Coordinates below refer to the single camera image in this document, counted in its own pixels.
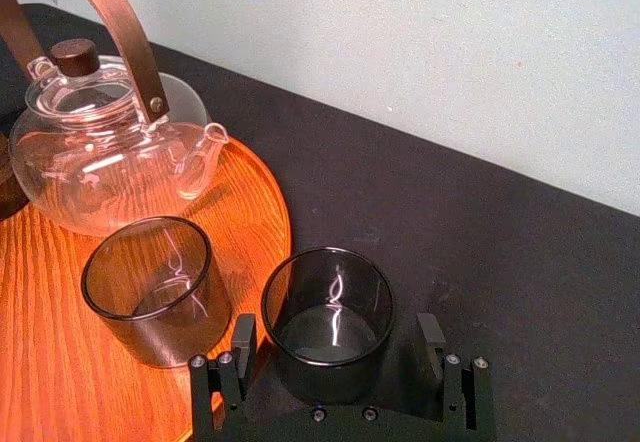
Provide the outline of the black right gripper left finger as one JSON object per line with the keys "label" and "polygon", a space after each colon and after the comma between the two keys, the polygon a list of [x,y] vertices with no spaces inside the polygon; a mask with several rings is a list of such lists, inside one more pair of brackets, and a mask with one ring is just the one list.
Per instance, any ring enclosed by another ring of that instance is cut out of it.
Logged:
{"label": "black right gripper left finger", "polygon": [[254,314],[236,319],[231,348],[215,359],[194,355],[188,362],[193,431],[216,431],[212,409],[218,393],[224,407],[219,431],[247,431],[249,422],[242,408],[251,381],[257,354],[257,329]]}

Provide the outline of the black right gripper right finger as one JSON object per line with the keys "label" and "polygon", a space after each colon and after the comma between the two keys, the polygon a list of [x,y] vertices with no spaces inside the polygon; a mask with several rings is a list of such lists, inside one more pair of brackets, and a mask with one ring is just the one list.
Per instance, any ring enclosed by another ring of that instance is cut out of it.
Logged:
{"label": "black right gripper right finger", "polygon": [[433,398],[431,413],[436,431],[493,431],[495,413],[491,370],[486,358],[466,363],[445,350],[444,333],[433,314],[416,316],[419,341],[416,358]]}

